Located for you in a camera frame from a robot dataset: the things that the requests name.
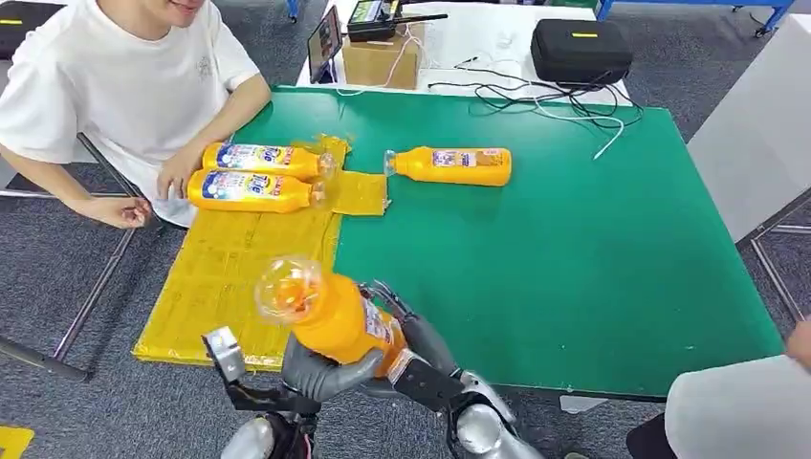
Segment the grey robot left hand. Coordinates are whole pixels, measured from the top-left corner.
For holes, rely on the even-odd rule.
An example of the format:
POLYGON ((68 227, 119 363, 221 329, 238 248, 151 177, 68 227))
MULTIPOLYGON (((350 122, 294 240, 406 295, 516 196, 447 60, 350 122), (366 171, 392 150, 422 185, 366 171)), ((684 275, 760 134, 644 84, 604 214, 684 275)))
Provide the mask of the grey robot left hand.
POLYGON ((291 334, 285 347, 281 378, 295 392, 323 403, 372 380, 383 358, 382 350, 372 348, 359 361, 337 363, 306 348, 291 334))

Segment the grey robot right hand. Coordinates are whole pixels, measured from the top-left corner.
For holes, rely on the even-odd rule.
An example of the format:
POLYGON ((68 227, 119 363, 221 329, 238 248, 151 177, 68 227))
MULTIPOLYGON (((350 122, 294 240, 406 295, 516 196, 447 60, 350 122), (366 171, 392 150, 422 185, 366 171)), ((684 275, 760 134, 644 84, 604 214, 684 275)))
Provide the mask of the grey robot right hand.
POLYGON ((455 376, 459 371, 445 340, 423 316, 417 314, 402 298, 380 280, 361 283, 361 294, 367 299, 379 299, 398 321, 407 347, 440 372, 455 376))

